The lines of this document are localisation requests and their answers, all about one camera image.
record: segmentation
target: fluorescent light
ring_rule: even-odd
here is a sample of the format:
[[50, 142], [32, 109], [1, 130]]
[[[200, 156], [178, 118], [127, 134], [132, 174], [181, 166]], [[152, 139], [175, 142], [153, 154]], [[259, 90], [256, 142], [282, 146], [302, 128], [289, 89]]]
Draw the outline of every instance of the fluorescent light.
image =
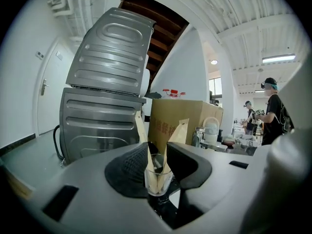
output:
[[296, 55], [283, 55], [283, 56], [276, 56], [276, 57], [267, 57], [262, 59], [262, 63], [269, 63], [269, 62], [278, 62], [278, 61], [285, 61], [285, 60], [293, 60], [296, 58]]

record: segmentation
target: person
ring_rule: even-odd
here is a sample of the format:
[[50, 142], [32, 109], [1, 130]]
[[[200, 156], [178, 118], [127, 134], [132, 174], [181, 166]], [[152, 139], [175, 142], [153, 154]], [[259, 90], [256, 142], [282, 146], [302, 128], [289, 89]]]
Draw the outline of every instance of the person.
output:
[[253, 136], [255, 136], [255, 134], [257, 133], [257, 128], [258, 128], [258, 121], [257, 121], [257, 123], [254, 125], [254, 128], [253, 128]]
[[243, 127], [244, 132], [245, 132], [245, 134], [246, 134], [247, 121], [246, 121], [245, 118], [241, 121], [240, 125]]
[[283, 104], [278, 96], [277, 82], [273, 78], [266, 78], [261, 84], [266, 96], [269, 96], [267, 111], [265, 115], [255, 115], [256, 120], [263, 122], [262, 145], [270, 145], [272, 142], [284, 134], [285, 120], [282, 114]]
[[249, 100], [245, 102], [245, 107], [247, 107], [248, 109], [248, 118], [244, 122], [244, 123], [247, 123], [245, 134], [253, 135], [254, 129], [256, 128], [256, 125], [253, 123], [253, 119], [252, 119], [252, 114], [254, 113], [254, 109], [252, 108], [252, 103]]

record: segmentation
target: black slot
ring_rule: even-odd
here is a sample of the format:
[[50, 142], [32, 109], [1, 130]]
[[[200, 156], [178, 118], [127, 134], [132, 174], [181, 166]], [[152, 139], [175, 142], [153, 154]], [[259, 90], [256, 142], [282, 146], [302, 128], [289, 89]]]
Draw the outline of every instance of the black slot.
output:
[[44, 207], [43, 212], [55, 221], [59, 221], [77, 191], [77, 187], [63, 186], [58, 194]]
[[150, 119], [151, 119], [150, 116], [147, 115], [144, 116], [144, 122], [150, 122]]
[[167, 143], [167, 163], [185, 190], [200, 187], [212, 172], [208, 160], [173, 142]]
[[243, 162], [239, 162], [239, 161], [231, 161], [229, 164], [233, 165], [233, 166], [237, 166], [237, 167], [243, 168], [243, 169], [246, 169], [248, 167], [248, 164], [243, 163]]

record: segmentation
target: floor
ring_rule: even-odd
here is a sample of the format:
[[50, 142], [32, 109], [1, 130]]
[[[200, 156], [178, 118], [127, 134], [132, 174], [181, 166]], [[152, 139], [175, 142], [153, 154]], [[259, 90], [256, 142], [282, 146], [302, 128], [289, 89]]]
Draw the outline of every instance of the floor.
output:
[[6, 169], [32, 191], [64, 169], [55, 151], [53, 131], [17, 147], [1, 159]]

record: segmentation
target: white wall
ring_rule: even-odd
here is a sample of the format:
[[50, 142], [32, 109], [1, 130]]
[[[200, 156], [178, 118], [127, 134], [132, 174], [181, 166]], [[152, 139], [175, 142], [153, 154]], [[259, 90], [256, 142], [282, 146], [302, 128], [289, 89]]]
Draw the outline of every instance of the white wall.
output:
[[205, 61], [201, 42], [193, 27], [180, 37], [164, 61], [161, 70], [151, 85], [151, 92], [164, 94], [162, 89], [185, 92], [184, 99], [207, 98]]
[[264, 110], [266, 112], [267, 105], [265, 104], [268, 101], [268, 97], [264, 98], [254, 98], [253, 95], [238, 95], [235, 97], [234, 103], [234, 118], [237, 118], [239, 121], [241, 119], [246, 119], [248, 116], [248, 110], [244, 107], [246, 101], [252, 103], [252, 107], [255, 110]]
[[[220, 39], [217, 39], [215, 32], [210, 30], [210, 18], [206, 13], [207, 10], [200, 6], [195, 1], [198, 0], [156, 0], [168, 8], [177, 12], [185, 20], [194, 26], [198, 31], [199, 38], [202, 46], [205, 43], [209, 45], [215, 51], [217, 58], [218, 67], [222, 78], [222, 92], [223, 92], [223, 119], [221, 128], [223, 133], [230, 134], [232, 131], [233, 120], [234, 120], [234, 86], [232, 77], [232, 67], [229, 62], [228, 56], [220, 44]], [[107, 11], [111, 7], [117, 7], [120, 4], [120, 0], [105, 0], [104, 11]], [[208, 67], [209, 63], [205, 56], [206, 62], [206, 79], [209, 80]]]
[[209, 80], [221, 77], [220, 71], [209, 72]]
[[248, 100], [252, 103], [252, 106], [254, 106], [254, 98], [252, 96], [240, 96], [240, 94], [236, 93], [234, 99], [234, 119], [237, 118], [238, 121], [247, 119], [248, 110], [244, 105]]
[[47, 0], [29, 0], [15, 18], [0, 49], [0, 148], [34, 133], [33, 94], [44, 55], [67, 28]]
[[269, 98], [254, 98], [253, 99], [253, 109], [255, 110], [264, 110], [267, 111], [267, 105], [265, 104], [268, 102]]

